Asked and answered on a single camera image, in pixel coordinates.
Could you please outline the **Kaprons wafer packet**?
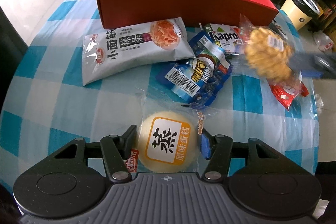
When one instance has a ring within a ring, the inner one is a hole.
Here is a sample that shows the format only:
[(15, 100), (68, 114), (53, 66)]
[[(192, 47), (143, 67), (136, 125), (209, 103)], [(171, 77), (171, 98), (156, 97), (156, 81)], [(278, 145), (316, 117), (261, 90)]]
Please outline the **Kaprons wafer packet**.
[(238, 46), (243, 43), (240, 30), (236, 26), (209, 23), (205, 25), (205, 31), (213, 39), (214, 43), (221, 47), (227, 55), (238, 55)]

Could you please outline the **steamed cake bun packet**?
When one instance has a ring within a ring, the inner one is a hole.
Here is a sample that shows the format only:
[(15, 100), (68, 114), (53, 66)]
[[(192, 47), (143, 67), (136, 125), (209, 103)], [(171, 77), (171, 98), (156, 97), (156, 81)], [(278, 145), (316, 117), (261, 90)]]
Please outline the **steamed cake bun packet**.
[(178, 173), (199, 169), (205, 120), (217, 110), (171, 100), (165, 93), (137, 93), (142, 120), (125, 164), (129, 172)]

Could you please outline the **blue coconut snack packet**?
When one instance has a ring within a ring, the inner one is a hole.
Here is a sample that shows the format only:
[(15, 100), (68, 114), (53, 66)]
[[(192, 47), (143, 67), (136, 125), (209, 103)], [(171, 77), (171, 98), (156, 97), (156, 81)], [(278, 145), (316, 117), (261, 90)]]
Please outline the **blue coconut snack packet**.
[(189, 45), (195, 57), (165, 65), (156, 79), (185, 102), (210, 106), (229, 79), (233, 65), (205, 31), (196, 34)]

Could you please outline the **blue white checkered tablecloth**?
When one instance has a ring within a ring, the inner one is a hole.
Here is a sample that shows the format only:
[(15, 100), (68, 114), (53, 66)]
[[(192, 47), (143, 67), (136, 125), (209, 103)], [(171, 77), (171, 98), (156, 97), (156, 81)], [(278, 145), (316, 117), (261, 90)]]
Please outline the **blue white checkered tablecloth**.
[[(162, 90), (158, 65), (141, 66), (82, 85), (81, 54), (86, 35), (102, 32), (96, 0), (65, 0), (35, 36), (9, 86), (1, 111), (1, 184), (17, 177), (76, 137), (98, 141), (141, 123), (137, 96)], [(290, 109), (253, 72), (230, 77), (207, 117), (210, 133), (235, 141), (256, 137), (309, 172), (318, 162), (318, 116), (313, 83)]]

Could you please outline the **white spicy strips snack bag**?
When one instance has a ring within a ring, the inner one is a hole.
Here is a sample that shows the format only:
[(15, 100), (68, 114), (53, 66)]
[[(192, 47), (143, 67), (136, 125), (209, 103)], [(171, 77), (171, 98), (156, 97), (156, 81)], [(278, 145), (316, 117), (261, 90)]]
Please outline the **white spicy strips snack bag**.
[(180, 17), (91, 34), (83, 40), (83, 85), (142, 65), (193, 57)]

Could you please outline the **waffle snack clear packet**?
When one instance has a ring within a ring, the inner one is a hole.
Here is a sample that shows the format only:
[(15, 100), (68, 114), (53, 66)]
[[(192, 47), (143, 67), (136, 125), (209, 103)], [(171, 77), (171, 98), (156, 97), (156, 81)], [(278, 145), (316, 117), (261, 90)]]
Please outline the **waffle snack clear packet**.
[(294, 48), (269, 27), (255, 26), (243, 14), (239, 19), (241, 43), (236, 46), (246, 65), (266, 78), (275, 98), (289, 110), (294, 99), (309, 94), (302, 83), (301, 71), (291, 69)]

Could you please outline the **black chair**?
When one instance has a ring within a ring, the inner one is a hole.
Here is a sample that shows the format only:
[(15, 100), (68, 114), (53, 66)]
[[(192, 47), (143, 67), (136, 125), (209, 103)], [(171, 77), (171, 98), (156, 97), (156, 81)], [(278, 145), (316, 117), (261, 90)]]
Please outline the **black chair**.
[(28, 49), (16, 29), (0, 9), (0, 105), (1, 109), (14, 73)]

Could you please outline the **beige trash bin black liner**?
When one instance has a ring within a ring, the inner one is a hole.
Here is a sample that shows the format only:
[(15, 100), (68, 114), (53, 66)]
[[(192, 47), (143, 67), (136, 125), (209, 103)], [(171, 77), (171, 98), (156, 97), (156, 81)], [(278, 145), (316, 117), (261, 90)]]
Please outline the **beige trash bin black liner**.
[(313, 0), (285, 0), (280, 10), (286, 13), (297, 31), (320, 15), (319, 7)]

